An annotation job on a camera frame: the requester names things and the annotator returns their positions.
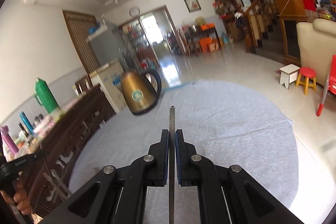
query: metal rivet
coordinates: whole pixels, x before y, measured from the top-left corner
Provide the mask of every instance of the metal rivet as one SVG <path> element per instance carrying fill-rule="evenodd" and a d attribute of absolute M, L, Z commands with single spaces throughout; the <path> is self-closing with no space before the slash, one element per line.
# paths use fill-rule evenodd
<path fill-rule="evenodd" d="M 146 156 L 143 157 L 143 160 L 146 161 L 146 162 L 150 162 L 150 161 L 154 160 L 154 156 L 146 155 Z"/>
<path fill-rule="evenodd" d="M 192 155 L 191 156 L 192 161 L 200 161 L 201 159 L 202 159 L 202 157 L 200 155 Z"/>
<path fill-rule="evenodd" d="M 239 173 L 242 170 L 242 168 L 239 165 L 234 164 L 231 166 L 231 170 L 235 173 Z"/>
<path fill-rule="evenodd" d="M 114 171 L 114 167 L 111 165 L 105 166 L 103 171 L 105 174 L 111 174 Z"/>

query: blue bottle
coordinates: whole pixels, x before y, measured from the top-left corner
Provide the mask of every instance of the blue bottle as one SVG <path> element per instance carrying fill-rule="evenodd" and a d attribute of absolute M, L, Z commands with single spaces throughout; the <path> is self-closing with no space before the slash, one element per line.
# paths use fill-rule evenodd
<path fill-rule="evenodd" d="M 20 113 L 20 118 L 22 120 L 22 122 L 25 124 L 25 126 L 27 127 L 27 129 L 29 130 L 29 133 L 33 136 L 35 136 L 35 133 L 33 132 L 34 128 L 32 126 L 32 124 L 29 122 L 26 114 L 24 112 Z"/>

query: gray rug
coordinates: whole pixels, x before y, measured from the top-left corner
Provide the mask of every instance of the gray rug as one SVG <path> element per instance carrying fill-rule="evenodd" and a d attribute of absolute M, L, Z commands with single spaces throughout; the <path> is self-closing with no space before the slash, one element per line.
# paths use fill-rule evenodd
<path fill-rule="evenodd" d="M 78 190 L 105 165 L 119 168 L 146 155 L 168 129 L 169 107 L 176 108 L 176 129 L 214 164 L 241 165 L 283 205 L 298 189 L 298 156 L 291 121 L 264 96 L 241 85 L 200 81 L 164 93 L 149 113 L 128 109 L 110 119 L 83 149 L 70 179 Z M 168 185 L 148 189 L 145 223 L 168 223 Z M 175 179 L 175 222 L 200 223 L 196 187 Z"/>

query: white stool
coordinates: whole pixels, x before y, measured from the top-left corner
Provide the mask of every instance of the white stool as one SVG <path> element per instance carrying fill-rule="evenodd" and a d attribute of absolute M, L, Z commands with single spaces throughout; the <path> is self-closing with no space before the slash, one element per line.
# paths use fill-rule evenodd
<path fill-rule="evenodd" d="M 299 69 L 300 67 L 295 66 L 293 64 L 280 68 L 279 69 L 281 71 L 280 85 L 285 84 L 285 88 L 288 89 L 289 84 L 296 81 L 299 75 L 299 72 L 298 72 Z"/>

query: pink bottle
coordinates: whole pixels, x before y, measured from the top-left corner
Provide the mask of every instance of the pink bottle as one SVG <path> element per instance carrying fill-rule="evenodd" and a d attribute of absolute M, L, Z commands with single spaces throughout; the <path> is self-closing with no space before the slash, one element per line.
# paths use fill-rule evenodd
<path fill-rule="evenodd" d="M 15 155 L 19 152 L 19 148 L 16 146 L 16 144 L 13 142 L 11 136 L 8 134 L 8 126 L 0 127 L 1 130 L 1 137 L 3 141 L 7 144 L 10 151 Z"/>

